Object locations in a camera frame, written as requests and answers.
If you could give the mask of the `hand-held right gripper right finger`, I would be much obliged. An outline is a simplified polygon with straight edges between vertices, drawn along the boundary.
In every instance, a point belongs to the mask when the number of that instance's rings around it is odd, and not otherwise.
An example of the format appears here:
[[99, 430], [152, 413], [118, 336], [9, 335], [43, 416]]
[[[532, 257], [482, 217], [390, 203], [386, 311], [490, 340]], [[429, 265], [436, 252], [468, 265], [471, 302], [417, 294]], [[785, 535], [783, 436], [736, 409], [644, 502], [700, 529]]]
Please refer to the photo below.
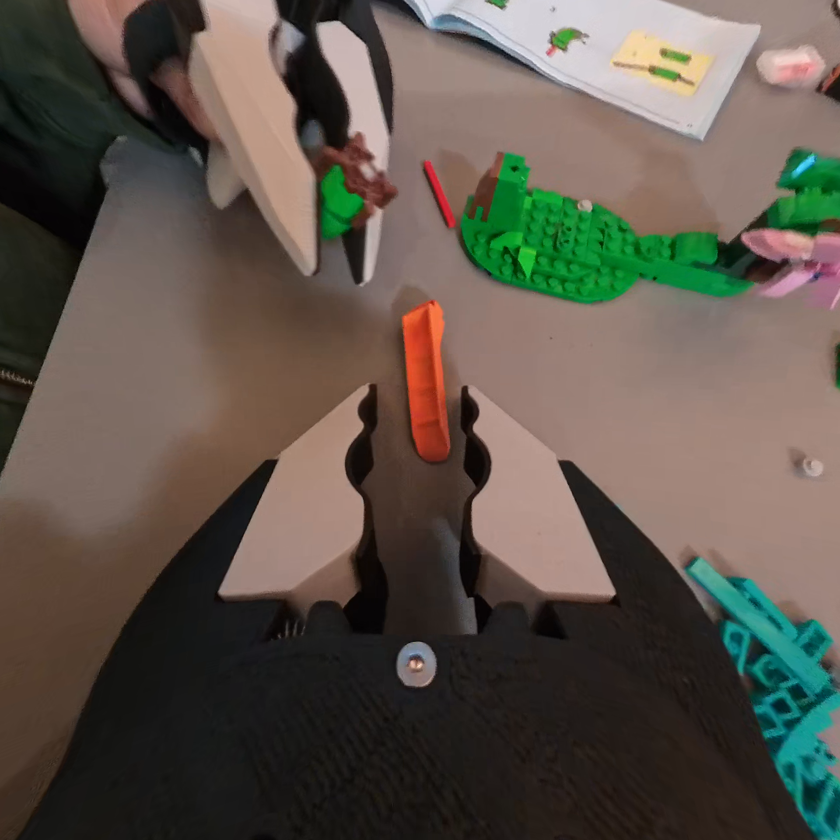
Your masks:
[[459, 570], [484, 603], [606, 603], [615, 587], [560, 459], [477, 388], [460, 394], [471, 490]]

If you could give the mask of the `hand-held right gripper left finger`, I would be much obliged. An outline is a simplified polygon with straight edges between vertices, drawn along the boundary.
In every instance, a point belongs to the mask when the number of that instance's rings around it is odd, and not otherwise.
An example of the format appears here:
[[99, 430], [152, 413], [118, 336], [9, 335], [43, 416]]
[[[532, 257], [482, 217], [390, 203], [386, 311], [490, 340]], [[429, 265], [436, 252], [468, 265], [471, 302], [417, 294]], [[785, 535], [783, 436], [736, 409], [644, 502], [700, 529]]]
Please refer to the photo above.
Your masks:
[[376, 385], [362, 385], [278, 455], [218, 590], [221, 598], [386, 598], [364, 490], [376, 426]]

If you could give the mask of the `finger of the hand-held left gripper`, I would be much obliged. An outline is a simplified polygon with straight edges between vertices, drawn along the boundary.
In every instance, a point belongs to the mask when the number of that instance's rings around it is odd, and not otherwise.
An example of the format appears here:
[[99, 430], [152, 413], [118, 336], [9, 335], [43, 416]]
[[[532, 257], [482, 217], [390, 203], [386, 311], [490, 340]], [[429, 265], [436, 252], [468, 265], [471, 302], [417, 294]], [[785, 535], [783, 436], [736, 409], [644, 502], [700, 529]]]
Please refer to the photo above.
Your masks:
[[324, 45], [348, 2], [200, 2], [189, 75], [217, 140], [206, 183], [217, 207], [241, 188], [300, 273], [319, 269], [320, 193], [300, 141], [300, 118], [323, 138], [349, 138], [349, 100]]
[[[341, 149], [351, 136], [362, 132], [369, 150], [374, 155], [374, 165], [383, 170], [391, 180], [387, 168], [392, 131], [387, 126], [385, 105], [368, 46], [345, 23], [338, 20], [318, 24], [316, 33], [318, 45], [328, 67], [339, 83], [348, 113], [346, 128], [343, 130], [345, 140], [328, 141], [323, 147], [327, 145]], [[375, 272], [384, 210], [377, 211], [362, 230], [354, 230], [337, 237], [342, 240], [350, 273], [357, 286], [366, 285]]]

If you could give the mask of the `green and brown lego stem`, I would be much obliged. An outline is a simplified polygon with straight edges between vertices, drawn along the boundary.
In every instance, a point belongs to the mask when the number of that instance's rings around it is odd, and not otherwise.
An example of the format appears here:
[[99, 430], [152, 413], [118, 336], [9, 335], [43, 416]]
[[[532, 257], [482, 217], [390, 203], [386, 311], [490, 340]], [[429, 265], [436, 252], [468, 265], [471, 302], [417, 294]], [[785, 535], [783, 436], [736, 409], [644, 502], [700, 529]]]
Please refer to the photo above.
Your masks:
[[322, 237], [334, 239], [362, 230], [368, 220], [398, 196], [387, 174], [374, 165], [362, 132], [341, 149], [325, 145], [313, 163], [320, 191]]

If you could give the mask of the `orange lego brick separator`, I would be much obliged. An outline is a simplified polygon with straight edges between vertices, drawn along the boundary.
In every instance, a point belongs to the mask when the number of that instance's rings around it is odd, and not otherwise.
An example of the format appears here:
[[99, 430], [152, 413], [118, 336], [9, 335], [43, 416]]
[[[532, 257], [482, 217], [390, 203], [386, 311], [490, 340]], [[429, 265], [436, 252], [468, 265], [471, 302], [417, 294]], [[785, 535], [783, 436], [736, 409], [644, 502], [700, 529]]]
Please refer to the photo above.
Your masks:
[[444, 311], [426, 301], [402, 317], [406, 388], [413, 442], [430, 464], [446, 461], [450, 451], [442, 340]]

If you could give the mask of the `person's left forearm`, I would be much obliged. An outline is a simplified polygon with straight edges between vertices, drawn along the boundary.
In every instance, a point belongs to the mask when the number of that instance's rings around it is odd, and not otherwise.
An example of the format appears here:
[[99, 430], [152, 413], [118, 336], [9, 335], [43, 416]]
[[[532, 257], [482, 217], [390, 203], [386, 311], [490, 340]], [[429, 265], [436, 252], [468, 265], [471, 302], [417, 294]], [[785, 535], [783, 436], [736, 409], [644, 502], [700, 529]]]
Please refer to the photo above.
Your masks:
[[66, 2], [1, 2], [2, 202], [80, 214], [100, 202], [100, 164], [120, 137], [171, 150], [118, 96]]

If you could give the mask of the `red lego rod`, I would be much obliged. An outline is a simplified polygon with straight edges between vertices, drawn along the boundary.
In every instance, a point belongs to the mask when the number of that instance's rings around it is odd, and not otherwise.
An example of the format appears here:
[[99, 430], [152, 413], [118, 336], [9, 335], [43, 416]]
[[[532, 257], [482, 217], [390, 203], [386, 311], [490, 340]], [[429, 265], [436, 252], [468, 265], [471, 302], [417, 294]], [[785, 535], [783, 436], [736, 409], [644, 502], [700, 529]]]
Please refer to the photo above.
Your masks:
[[450, 206], [445, 190], [439, 180], [438, 174], [430, 160], [423, 161], [423, 173], [426, 177], [430, 191], [434, 196], [437, 209], [444, 220], [447, 229], [454, 229], [456, 226], [455, 214]]

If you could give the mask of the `lego instruction booklet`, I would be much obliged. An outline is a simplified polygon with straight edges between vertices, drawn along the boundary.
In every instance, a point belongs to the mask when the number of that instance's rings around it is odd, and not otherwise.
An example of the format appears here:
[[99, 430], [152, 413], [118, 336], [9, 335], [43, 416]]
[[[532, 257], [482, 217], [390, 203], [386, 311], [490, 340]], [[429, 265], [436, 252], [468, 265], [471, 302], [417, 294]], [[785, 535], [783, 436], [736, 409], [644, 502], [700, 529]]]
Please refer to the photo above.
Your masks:
[[704, 140], [758, 24], [660, 1], [407, 1], [423, 24], [482, 40], [554, 82]]

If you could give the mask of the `green lego base build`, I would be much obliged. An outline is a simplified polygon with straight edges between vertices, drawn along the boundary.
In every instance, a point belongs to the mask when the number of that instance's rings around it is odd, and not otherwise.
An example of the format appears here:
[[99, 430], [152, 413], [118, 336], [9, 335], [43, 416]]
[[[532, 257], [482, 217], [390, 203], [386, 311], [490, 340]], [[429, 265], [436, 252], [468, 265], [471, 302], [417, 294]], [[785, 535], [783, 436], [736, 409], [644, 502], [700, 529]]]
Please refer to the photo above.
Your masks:
[[529, 176], [524, 157], [498, 152], [460, 220], [466, 256], [495, 281], [583, 304], [615, 300], [637, 280], [714, 298], [753, 286], [721, 263], [716, 234], [638, 236], [601, 204], [531, 189]]

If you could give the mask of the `pile of teal lego pieces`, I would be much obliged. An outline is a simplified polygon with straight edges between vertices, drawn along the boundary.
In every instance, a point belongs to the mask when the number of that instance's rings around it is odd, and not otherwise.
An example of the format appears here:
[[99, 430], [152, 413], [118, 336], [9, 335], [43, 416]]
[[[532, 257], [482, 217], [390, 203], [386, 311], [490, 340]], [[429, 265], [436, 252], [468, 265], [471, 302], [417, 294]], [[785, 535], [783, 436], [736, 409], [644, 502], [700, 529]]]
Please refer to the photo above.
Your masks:
[[696, 557], [687, 576], [721, 610], [718, 630], [784, 788], [815, 838], [839, 838], [838, 757], [823, 734], [839, 709], [838, 679], [824, 666], [832, 636], [794, 622], [751, 579], [724, 576]]

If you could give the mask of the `pink lego flower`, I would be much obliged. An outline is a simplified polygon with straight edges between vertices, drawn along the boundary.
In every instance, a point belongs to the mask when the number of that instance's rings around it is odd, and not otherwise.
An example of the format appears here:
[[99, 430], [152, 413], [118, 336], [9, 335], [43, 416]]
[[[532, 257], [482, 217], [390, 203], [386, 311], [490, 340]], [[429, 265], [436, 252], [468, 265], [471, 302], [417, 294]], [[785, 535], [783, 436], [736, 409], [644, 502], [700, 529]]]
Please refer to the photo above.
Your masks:
[[838, 226], [823, 227], [816, 234], [759, 227], [741, 234], [740, 240], [762, 260], [749, 277], [756, 297], [782, 299], [806, 289], [812, 305], [828, 311], [838, 306]]

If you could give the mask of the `green lego plant build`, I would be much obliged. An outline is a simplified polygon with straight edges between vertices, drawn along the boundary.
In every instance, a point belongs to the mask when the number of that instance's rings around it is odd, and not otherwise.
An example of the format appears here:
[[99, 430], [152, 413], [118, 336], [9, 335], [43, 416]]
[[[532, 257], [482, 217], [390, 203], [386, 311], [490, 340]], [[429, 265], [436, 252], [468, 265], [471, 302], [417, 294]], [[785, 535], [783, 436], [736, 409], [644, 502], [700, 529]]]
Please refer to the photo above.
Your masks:
[[719, 245], [717, 266], [746, 279], [760, 260], [742, 235], [760, 228], [816, 236], [839, 230], [839, 159], [794, 148], [775, 184], [782, 194], [728, 242]]

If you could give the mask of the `person's left hand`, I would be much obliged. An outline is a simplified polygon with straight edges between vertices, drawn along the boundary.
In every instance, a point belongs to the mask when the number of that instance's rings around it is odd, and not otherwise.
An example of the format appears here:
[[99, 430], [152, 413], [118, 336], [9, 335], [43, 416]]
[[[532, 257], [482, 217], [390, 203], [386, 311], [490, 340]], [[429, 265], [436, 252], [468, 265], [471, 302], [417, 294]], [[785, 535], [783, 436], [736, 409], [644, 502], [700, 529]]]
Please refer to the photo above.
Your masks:
[[174, 103], [196, 132], [205, 140], [217, 139], [214, 126], [196, 97], [186, 63], [182, 58], [172, 57], [164, 60], [152, 74], [151, 80]]

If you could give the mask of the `person's green jacket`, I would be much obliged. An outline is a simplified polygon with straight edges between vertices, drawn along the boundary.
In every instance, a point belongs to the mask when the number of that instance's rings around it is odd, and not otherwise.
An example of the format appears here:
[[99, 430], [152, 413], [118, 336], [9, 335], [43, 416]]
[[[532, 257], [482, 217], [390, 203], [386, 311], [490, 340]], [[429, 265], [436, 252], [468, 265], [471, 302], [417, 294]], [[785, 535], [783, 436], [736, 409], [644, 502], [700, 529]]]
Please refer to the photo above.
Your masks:
[[80, 260], [78, 249], [1, 206], [1, 467], [24, 418]]

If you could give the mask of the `pink plastic bag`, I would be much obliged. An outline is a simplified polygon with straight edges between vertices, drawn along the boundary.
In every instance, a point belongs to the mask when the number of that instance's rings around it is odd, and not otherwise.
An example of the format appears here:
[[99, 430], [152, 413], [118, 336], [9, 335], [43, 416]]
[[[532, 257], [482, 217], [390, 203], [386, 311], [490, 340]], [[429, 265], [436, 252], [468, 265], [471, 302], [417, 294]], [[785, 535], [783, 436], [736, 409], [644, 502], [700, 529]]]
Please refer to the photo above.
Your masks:
[[825, 60], [812, 45], [770, 49], [756, 60], [763, 81], [777, 88], [813, 88], [823, 77]]

